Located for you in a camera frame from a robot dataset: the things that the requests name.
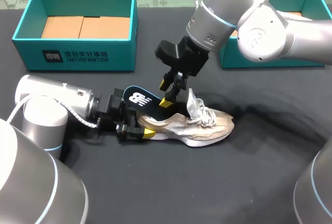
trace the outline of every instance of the cardboard box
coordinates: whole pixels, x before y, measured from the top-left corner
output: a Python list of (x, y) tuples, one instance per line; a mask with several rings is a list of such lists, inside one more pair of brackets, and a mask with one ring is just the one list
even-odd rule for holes
[[(303, 17), (312, 20), (330, 20), (332, 15), (324, 0), (269, 0), (271, 5), (284, 12), (300, 12)], [(232, 35), (227, 44), (219, 53), (222, 68), (248, 68), (248, 67), (317, 67), (321, 63), (303, 60), (277, 60), (256, 63), (246, 59), (240, 52), (237, 34)]]
[(136, 0), (29, 0), (13, 42), (34, 71), (133, 71)]

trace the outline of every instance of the black tablecloth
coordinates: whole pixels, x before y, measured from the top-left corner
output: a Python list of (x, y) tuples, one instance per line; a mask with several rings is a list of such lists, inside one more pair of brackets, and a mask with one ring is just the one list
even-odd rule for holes
[[(162, 96), (158, 87), (169, 67), (154, 50), (163, 39), (178, 42), (193, 11), (139, 9), (135, 72), (30, 74), (96, 94), (138, 85)], [(11, 42), (21, 15), (0, 11), (3, 119), (29, 73)], [(222, 70), (212, 55), (188, 86), (206, 105), (234, 115), (236, 127), (224, 142), (200, 149), (179, 141), (119, 143), (113, 134), (97, 138), (69, 123), (64, 163), (87, 187), (88, 224), (297, 223), (295, 183), (331, 134), (331, 81), (329, 66)], [(19, 112), (13, 124), (21, 122)]]

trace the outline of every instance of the white midsole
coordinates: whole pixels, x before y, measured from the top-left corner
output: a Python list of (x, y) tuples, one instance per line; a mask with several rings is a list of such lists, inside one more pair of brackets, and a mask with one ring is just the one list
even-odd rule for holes
[(174, 133), (166, 134), (166, 133), (157, 132), (155, 134), (155, 136), (153, 136), (150, 139), (153, 139), (153, 140), (177, 139), (177, 140), (182, 141), (183, 143), (185, 143), (187, 146), (190, 146), (190, 147), (202, 147), (202, 146), (210, 145), (210, 144), (216, 143), (218, 141), (221, 141), (222, 139), (227, 137), (229, 134), (230, 133), (226, 134), (225, 136), (216, 138), (216, 139), (211, 139), (211, 140), (206, 140), (206, 141), (197, 141), (197, 140), (192, 140), (192, 139), (189, 139), (186, 137), (178, 136)]

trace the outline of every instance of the sneaker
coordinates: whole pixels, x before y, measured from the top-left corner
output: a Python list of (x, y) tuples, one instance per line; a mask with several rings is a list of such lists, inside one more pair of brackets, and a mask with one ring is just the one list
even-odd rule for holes
[(202, 147), (218, 142), (227, 137), (234, 128), (232, 116), (204, 106), (203, 100), (197, 99), (191, 88), (187, 111), (190, 118), (177, 113), (163, 121), (137, 112), (137, 120), (141, 126), (156, 131), (150, 139), (174, 138), (190, 147)]

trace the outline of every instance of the white shoelace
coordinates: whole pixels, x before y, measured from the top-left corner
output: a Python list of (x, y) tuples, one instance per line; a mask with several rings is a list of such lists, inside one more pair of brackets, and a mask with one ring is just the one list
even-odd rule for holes
[(203, 100), (197, 99), (197, 102), (199, 104), (198, 118), (194, 120), (189, 120), (188, 123), (200, 124), (203, 127), (215, 126), (217, 124), (216, 114), (211, 109), (204, 106)]

